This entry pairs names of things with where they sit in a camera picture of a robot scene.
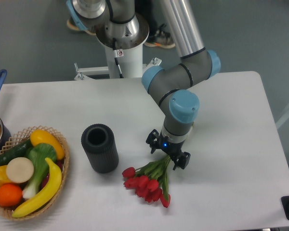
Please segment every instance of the green leaf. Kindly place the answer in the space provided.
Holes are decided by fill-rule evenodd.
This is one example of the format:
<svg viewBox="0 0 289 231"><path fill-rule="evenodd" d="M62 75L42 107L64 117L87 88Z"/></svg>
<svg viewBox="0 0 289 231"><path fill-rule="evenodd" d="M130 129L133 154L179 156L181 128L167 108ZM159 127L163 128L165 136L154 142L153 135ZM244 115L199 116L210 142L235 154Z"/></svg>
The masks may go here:
<svg viewBox="0 0 289 231"><path fill-rule="evenodd" d="M25 157L27 157L27 156L29 155L29 153L30 153L30 151L31 151L32 149L33 149L33 147L30 147L30 148L27 149L26 154L25 154Z"/></svg>
<svg viewBox="0 0 289 231"><path fill-rule="evenodd" d="M151 171L153 171L153 170L155 170L155 168L157 168L158 167L158 162L157 161L154 161L154 162L150 162L151 164L148 166L148 167L146 167L145 168L145 170L144 170L144 174L145 175L148 175Z"/></svg>
<svg viewBox="0 0 289 231"><path fill-rule="evenodd" d="M146 170L146 168L148 167L148 166L150 166L151 165L151 163L153 163L153 162L149 162L147 165L145 165L145 166L142 166L141 168L140 168L140 170L138 170L138 171L136 171L136 176L138 177L138 176L141 176L141 175L144 175L145 173L145 170Z"/></svg>
<svg viewBox="0 0 289 231"><path fill-rule="evenodd" d="M167 171L164 172L163 178L162 178L162 189L163 189L163 195L166 201L169 200L168 197L168 177L167 177Z"/></svg>
<svg viewBox="0 0 289 231"><path fill-rule="evenodd" d="M157 180L161 175L163 175L163 171L155 171L150 175L150 178Z"/></svg>

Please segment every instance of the wicker basket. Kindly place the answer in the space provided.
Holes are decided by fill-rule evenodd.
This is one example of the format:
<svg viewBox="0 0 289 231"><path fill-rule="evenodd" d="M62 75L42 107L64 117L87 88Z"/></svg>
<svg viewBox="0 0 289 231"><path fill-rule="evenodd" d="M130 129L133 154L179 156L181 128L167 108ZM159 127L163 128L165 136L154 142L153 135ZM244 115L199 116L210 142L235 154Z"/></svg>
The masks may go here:
<svg viewBox="0 0 289 231"><path fill-rule="evenodd" d="M0 154L4 153L6 150L14 147L15 145L23 142L24 140L29 139L30 134L37 129L41 129L41 130L45 130L50 132L53 136L56 137L56 139L62 144L63 149L65 151L65 157L64 157L64 164L63 164L63 171L62 171L62 182L60 185L59 190L57 191L57 193L53 196L53 198L40 210L37 210L36 212L33 212L25 217L22 218L13 218L12 217L12 213L13 210L11 208L7 208L7 207L0 207L0 216L5 217L9 220L27 220L27 219L31 219L34 218L36 216L38 216L39 214L43 213L45 210L47 210L57 199L58 195L60 194L63 185L65 183L66 180L66 176L67 176L67 172L68 172L68 166L69 166L69 149L68 149L68 145L66 142L66 139L64 138L64 136L58 132L57 130L53 129L53 128L48 128L48 127L44 127L44 126L39 126L39 127L33 127L33 128L27 128L24 129L23 131L19 131L17 134L14 134L13 137L10 137L9 141L7 141L5 143L5 146L3 146L2 150L0 151Z"/></svg>

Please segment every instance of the radish slice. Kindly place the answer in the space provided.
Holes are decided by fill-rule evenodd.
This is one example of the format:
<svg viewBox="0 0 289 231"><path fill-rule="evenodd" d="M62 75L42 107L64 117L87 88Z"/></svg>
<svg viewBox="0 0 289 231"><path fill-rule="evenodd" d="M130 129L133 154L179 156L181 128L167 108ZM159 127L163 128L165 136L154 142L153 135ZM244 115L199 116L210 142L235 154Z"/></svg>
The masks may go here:
<svg viewBox="0 0 289 231"><path fill-rule="evenodd" d="M34 172L32 162L25 157L18 157L11 160L6 167L6 175L14 183L28 181Z"/></svg>

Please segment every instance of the blue joint cap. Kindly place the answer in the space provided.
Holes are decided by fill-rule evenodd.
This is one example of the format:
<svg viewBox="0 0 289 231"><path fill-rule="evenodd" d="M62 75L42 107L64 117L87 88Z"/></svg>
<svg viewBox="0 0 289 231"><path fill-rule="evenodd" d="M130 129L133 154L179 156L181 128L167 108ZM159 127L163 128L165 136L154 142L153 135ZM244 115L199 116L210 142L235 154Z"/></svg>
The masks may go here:
<svg viewBox="0 0 289 231"><path fill-rule="evenodd" d="M77 14L74 10L74 7L72 6L72 2L70 0L67 0L66 5L67 5L67 8L69 10L69 13L71 14L71 16L75 22L75 25L79 28L79 30L88 30L87 27L85 27L85 25L78 18Z"/></svg>
<svg viewBox="0 0 289 231"><path fill-rule="evenodd" d="M192 123L198 115L198 109L198 97L188 90L176 91L169 101L171 115L183 124Z"/></svg>
<svg viewBox="0 0 289 231"><path fill-rule="evenodd" d="M211 76L219 73L219 71L221 70L221 60L217 56L217 53L215 51L208 50L208 53L211 56L211 60L212 60L212 70L211 70L211 75L210 75L210 77L211 77Z"/></svg>
<svg viewBox="0 0 289 231"><path fill-rule="evenodd" d="M152 82L156 74L161 70L164 70L164 68L162 68L161 66L152 66L144 72L141 82L146 92L149 92L150 83Z"/></svg>

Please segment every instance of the sneaker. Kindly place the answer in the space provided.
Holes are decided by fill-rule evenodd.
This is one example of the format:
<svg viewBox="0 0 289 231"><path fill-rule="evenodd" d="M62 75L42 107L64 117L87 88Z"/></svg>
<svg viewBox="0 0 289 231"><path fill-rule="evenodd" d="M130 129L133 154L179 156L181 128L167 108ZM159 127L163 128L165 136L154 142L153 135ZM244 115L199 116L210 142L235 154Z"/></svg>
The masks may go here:
<svg viewBox="0 0 289 231"><path fill-rule="evenodd" d="M165 32L165 24L162 24L154 35L149 35L144 43L148 47L162 47L165 49L174 48L175 44L169 32Z"/></svg>
<svg viewBox="0 0 289 231"><path fill-rule="evenodd" d="M67 20L66 26L67 26L67 28L69 28L69 29L72 30L72 31L82 32L82 30L79 30L79 28L76 26L76 24L75 24L75 22L74 22L74 20L73 20L72 17L70 17L70 18ZM86 32L86 33L89 34L89 35L96 35L95 32L91 32L91 31L89 31L89 30L84 30L84 32Z"/></svg>

